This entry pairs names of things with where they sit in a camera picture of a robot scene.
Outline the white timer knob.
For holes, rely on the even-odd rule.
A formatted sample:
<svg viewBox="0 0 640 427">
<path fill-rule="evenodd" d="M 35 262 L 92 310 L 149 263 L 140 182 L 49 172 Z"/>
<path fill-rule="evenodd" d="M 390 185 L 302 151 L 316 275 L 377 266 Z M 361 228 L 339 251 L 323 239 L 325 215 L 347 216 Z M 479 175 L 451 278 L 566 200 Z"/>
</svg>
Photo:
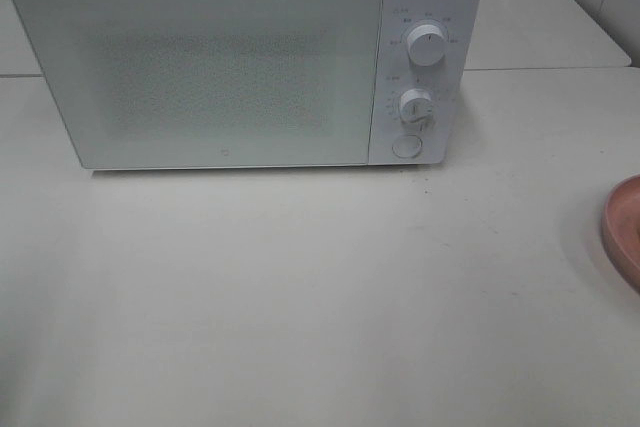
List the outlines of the white timer knob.
<svg viewBox="0 0 640 427">
<path fill-rule="evenodd" d="M 424 89 L 410 89 L 399 98 L 398 111 L 402 122 L 425 121 L 432 113 L 434 101 L 431 93 Z"/>
</svg>

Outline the white microwave door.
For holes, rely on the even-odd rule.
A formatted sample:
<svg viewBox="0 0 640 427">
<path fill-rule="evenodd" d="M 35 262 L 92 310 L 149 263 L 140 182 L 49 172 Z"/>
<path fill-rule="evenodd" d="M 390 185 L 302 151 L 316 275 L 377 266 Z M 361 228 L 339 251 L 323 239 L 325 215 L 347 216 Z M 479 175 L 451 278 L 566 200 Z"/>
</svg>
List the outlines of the white microwave door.
<svg viewBox="0 0 640 427">
<path fill-rule="evenodd" d="M 381 0 L 13 0 L 91 170 L 363 164 Z"/>
</svg>

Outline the pink speckled plate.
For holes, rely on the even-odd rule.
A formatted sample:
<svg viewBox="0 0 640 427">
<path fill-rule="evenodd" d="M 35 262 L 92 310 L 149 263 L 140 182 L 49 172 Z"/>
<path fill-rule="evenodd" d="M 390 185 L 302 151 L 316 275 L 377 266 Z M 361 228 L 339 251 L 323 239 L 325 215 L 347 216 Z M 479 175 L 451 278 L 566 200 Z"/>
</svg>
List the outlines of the pink speckled plate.
<svg viewBox="0 0 640 427">
<path fill-rule="evenodd" d="M 639 292 L 639 176 L 608 194 L 601 217 L 602 244 L 621 277 Z"/>
</svg>

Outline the white power knob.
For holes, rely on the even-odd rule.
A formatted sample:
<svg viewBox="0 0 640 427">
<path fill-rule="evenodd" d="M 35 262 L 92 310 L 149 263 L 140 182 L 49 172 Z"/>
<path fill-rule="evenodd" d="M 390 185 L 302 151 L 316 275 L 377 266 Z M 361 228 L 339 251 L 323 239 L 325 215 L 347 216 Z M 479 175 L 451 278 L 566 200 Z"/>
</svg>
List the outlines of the white power knob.
<svg viewBox="0 0 640 427">
<path fill-rule="evenodd" d="M 426 21 L 412 27 L 405 38 L 408 57 L 419 67 L 437 64 L 445 55 L 447 43 L 445 29 L 434 21 Z"/>
</svg>

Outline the white door release button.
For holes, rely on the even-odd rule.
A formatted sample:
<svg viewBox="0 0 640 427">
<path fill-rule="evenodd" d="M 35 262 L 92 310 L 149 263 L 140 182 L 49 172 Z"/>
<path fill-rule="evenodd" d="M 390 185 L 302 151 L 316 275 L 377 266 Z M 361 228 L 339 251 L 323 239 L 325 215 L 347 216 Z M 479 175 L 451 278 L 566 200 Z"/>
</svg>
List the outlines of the white door release button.
<svg viewBox="0 0 640 427">
<path fill-rule="evenodd" d="M 392 151 L 402 159 L 411 159 L 417 157 L 423 148 L 422 140 L 416 135 L 402 135 L 394 140 Z"/>
</svg>

